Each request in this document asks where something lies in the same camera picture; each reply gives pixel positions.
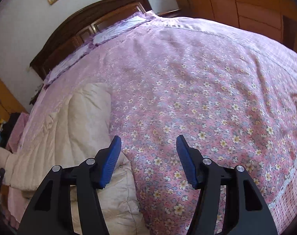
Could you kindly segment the beige quilted down jacket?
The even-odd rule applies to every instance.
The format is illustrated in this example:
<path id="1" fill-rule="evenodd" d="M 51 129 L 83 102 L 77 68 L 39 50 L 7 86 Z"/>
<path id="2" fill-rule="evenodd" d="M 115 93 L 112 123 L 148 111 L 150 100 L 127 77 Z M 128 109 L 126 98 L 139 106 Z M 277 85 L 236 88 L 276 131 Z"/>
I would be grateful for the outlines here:
<path id="1" fill-rule="evenodd" d="M 59 111 L 46 116 L 29 145 L 15 153 L 0 147 L 4 184 L 34 193 L 54 165 L 81 164 L 110 145 L 111 91 L 104 83 L 89 83 L 68 97 Z M 110 234 L 148 234 L 139 210 L 131 163 L 120 154 L 110 183 L 98 191 Z"/>

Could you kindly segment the dark clothes pile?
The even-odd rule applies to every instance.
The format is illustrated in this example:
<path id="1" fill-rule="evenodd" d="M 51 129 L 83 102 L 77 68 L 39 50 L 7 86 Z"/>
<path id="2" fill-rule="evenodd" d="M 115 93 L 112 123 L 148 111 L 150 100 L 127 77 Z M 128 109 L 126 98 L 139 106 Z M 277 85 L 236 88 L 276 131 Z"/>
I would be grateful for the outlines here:
<path id="1" fill-rule="evenodd" d="M 0 133 L 0 147 L 6 148 L 6 144 L 20 115 L 21 113 L 18 112 L 12 113 L 9 117 L 8 122 L 4 123 L 3 130 Z"/>

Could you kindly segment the pink cloth covered stool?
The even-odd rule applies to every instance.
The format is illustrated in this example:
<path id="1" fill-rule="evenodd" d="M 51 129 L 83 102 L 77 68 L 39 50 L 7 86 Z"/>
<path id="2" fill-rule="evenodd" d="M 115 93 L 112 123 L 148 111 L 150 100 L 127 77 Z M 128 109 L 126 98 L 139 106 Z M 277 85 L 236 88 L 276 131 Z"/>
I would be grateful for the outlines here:
<path id="1" fill-rule="evenodd" d="M 12 153 L 16 153 L 19 148 L 19 143 L 23 135 L 24 128 L 28 122 L 29 114 L 20 113 L 15 125 L 11 131 L 8 142 L 6 144 L 6 149 Z"/>

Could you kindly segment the pink floral bed cover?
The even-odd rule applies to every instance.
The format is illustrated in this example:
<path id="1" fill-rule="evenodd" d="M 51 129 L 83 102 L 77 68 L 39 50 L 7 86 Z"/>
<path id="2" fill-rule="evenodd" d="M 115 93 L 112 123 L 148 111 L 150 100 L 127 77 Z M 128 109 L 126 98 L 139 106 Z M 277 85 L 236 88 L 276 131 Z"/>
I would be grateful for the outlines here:
<path id="1" fill-rule="evenodd" d="M 156 17 L 95 46 L 43 89 L 19 149 L 89 83 L 111 91 L 109 136 L 122 139 L 148 234 L 185 234 L 197 203 L 178 135 L 219 165 L 245 167 L 278 233 L 297 215 L 297 53 L 213 21 Z"/>

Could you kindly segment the yellow wooden wardrobe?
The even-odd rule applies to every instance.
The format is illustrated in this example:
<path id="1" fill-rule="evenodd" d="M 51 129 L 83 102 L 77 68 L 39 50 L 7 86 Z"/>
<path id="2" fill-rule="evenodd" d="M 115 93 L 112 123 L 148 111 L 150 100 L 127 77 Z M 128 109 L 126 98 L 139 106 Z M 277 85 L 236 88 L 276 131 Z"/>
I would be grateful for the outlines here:
<path id="1" fill-rule="evenodd" d="M 0 79 L 0 133 L 3 130 L 4 123 L 8 122 L 10 115 L 15 112 L 27 113 Z"/>

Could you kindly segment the left purple ruffled pillow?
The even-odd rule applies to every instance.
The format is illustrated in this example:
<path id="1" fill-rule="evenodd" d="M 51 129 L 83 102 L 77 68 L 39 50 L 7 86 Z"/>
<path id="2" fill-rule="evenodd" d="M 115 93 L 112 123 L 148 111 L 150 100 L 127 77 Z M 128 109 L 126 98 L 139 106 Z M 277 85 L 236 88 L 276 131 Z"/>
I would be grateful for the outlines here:
<path id="1" fill-rule="evenodd" d="M 75 65 L 81 58 L 91 52 L 95 46 L 91 43 L 82 45 L 77 50 L 75 50 L 72 54 L 62 60 L 55 68 L 53 68 L 49 74 L 46 76 L 44 80 L 43 88 L 47 89 L 63 72 L 70 69 L 73 65 Z"/>

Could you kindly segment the purple ruffled pillow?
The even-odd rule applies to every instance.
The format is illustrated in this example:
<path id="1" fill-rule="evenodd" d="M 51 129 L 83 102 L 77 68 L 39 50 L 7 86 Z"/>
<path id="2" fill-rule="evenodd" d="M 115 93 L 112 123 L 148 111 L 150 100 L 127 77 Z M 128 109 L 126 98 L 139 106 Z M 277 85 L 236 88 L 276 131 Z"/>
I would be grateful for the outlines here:
<path id="1" fill-rule="evenodd" d="M 94 46 L 101 45 L 122 33 L 133 30 L 143 23 L 155 19 L 156 17 L 157 15 L 152 10 L 145 13 L 136 12 L 128 18 L 123 19 L 90 37 L 90 44 Z"/>
<path id="2" fill-rule="evenodd" d="M 81 58 L 91 52 L 95 46 L 91 43 L 82 45 L 77 50 L 75 50 L 72 54 L 62 60 L 55 68 L 53 68 L 49 74 L 46 76 L 44 80 L 43 88 L 47 89 L 63 72 L 70 69 L 73 65 L 75 65 Z"/>

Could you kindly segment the dark wooden headboard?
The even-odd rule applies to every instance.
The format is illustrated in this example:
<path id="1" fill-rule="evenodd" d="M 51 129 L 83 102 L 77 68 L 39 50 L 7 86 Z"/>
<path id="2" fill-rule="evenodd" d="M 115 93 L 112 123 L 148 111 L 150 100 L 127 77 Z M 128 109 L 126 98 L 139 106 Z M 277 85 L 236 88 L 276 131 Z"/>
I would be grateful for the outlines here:
<path id="1" fill-rule="evenodd" d="M 148 0 L 101 0 L 75 12 L 49 37 L 30 63 L 41 79 L 89 38 L 136 12 L 152 9 Z"/>

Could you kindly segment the long wooden dresser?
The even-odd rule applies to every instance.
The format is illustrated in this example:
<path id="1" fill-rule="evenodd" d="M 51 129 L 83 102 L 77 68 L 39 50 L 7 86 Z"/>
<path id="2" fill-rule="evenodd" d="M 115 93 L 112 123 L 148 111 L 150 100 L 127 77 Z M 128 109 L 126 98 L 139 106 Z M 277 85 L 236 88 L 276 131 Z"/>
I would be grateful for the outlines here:
<path id="1" fill-rule="evenodd" d="M 262 34 L 297 53 L 297 5 L 293 0 L 176 1 L 184 16 Z"/>

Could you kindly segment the right purple ruffled pillow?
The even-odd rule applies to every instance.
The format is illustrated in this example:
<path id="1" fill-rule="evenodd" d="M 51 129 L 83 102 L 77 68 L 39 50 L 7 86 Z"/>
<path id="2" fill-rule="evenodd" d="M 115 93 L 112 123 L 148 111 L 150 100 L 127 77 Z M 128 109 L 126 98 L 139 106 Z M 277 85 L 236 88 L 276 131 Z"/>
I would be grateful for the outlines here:
<path id="1" fill-rule="evenodd" d="M 143 23 L 155 19 L 156 17 L 157 15 L 152 10 L 145 13 L 136 12 L 128 18 L 123 19 L 90 37 L 90 44 L 94 46 L 101 45 L 122 33 L 133 30 Z"/>

